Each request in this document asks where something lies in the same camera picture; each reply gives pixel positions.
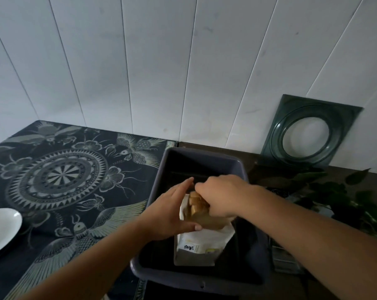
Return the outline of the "person's left hand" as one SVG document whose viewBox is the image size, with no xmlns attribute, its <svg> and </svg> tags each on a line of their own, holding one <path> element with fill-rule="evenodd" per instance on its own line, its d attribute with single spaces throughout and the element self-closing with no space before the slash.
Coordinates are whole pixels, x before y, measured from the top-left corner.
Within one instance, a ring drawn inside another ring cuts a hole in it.
<svg viewBox="0 0 377 300">
<path fill-rule="evenodd" d="M 190 177 L 172 186 L 138 217 L 138 223 L 146 240 L 158 241 L 179 235 L 173 234 L 174 223 L 180 219 L 181 203 L 186 191 L 193 186 L 193 181 L 194 178 Z"/>
</svg>

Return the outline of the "person's right hand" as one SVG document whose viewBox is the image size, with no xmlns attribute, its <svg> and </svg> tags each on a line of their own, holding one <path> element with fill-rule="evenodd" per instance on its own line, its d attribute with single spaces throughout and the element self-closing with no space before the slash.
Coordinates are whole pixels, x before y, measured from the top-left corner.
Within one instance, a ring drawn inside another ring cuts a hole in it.
<svg viewBox="0 0 377 300">
<path fill-rule="evenodd" d="M 264 190 L 236 175 L 211 176 L 195 184 L 195 191 L 209 204 L 209 214 L 215 217 L 243 216 Z"/>
</svg>

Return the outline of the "white bread bag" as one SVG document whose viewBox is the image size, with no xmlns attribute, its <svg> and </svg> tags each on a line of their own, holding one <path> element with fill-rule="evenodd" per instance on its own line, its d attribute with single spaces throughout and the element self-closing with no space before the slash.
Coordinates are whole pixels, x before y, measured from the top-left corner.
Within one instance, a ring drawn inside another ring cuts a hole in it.
<svg viewBox="0 0 377 300">
<path fill-rule="evenodd" d="M 185 195 L 181 203 L 181 220 L 191 221 L 187 215 L 189 194 Z M 175 237 L 173 258 L 175 266 L 212 267 L 215 265 L 216 260 L 235 234 L 232 224 L 235 217 L 210 217 L 210 223 L 200 224 L 201 231 L 183 233 Z"/>
</svg>

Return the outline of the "bread slice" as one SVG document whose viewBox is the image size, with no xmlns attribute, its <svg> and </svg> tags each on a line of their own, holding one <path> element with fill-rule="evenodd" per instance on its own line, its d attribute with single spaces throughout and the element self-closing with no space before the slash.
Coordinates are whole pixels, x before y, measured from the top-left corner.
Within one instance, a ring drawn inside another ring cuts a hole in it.
<svg viewBox="0 0 377 300">
<path fill-rule="evenodd" d="M 209 215 L 210 205 L 196 192 L 191 191 L 188 198 L 187 215 L 188 219 L 199 224 L 208 224 L 211 221 Z"/>
</svg>

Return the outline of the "person's right forearm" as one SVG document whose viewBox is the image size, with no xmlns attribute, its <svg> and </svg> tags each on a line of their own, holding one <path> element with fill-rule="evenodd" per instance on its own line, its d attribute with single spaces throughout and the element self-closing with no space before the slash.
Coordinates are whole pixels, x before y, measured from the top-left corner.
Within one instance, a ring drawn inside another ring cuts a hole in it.
<svg viewBox="0 0 377 300">
<path fill-rule="evenodd" d="M 237 214 L 291 253 L 340 300 L 377 300 L 377 238 L 246 186 Z"/>
</svg>

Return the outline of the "person's left forearm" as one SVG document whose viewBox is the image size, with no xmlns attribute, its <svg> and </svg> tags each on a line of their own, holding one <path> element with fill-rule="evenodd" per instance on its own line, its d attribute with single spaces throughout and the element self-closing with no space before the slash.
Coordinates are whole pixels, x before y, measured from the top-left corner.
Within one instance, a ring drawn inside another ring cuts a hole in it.
<svg viewBox="0 0 377 300">
<path fill-rule="evenodd" d="M 128 222 L 18 300 L 100 300 L 150 240 L 140 218 Z"/>
</svg>

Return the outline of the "dark plastic tub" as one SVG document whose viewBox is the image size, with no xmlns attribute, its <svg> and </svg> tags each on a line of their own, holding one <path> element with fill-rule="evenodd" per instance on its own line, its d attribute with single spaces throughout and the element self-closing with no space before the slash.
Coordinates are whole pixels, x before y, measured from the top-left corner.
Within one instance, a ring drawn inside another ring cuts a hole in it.
<svg viewBox="0 0 377 300">
<path fill-rule="evenodd" d="M 190 148 L 166 150 L 149 207 L 171 186 L 189 177 L 194 183 L 210 176 L 236 175 L 248 181 L 245 167 L 236 157 Z M 148 243 L 131 260 L 131 270 L 141 280 L 173 288 L 226 296 L 263 294 L 271 272 L 268 237 L 240 217 L 209 215 L 209 205 L 188 190 L 178 215 L 201 225 L 198 232 L 184 233 Z"/>
</svg>

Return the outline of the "dark patterned tablecloth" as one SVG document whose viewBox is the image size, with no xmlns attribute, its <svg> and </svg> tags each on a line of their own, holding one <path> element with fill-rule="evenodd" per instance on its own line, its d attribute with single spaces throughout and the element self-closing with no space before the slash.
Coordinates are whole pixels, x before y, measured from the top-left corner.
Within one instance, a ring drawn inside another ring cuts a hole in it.
<svg viewBox="0 0 377 300">
<path fill-rule="evenodd" d="M 0 253 L 0 300 L 15 300 L 138 216 L 177 142 L 38 120 L 0 143 L 0 208 L 21 213 Z"/>
</svg>

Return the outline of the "green leafy plant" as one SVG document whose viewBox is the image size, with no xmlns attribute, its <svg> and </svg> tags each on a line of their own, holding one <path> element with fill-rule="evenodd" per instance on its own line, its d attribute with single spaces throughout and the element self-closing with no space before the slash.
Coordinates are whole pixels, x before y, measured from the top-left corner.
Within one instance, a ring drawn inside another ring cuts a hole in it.
<svg viewBox="0 0 377 300">
<path fill-rule="evenodd" d="M 298 206 L 335 219 L 377 237 L 377 203 L 373 190 L 355 190 L 370 168 L 355 171 L 342 181 L 320 181 L 322 169 L 283 170 L 255 164 L 248 172 L 251 184 L 259 185 Z"/>
</svg>

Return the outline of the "white plate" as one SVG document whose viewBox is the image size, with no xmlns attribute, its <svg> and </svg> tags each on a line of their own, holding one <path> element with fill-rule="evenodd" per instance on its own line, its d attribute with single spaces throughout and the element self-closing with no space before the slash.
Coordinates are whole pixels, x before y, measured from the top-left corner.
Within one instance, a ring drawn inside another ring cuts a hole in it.
<svg viewBox="0 0 377 300">
<path fill-rule="evenodd" d="M 20 212 L 11 208 L 0 208 L 0 251 L 12 241 L 21 225 Z"/>
</svg>

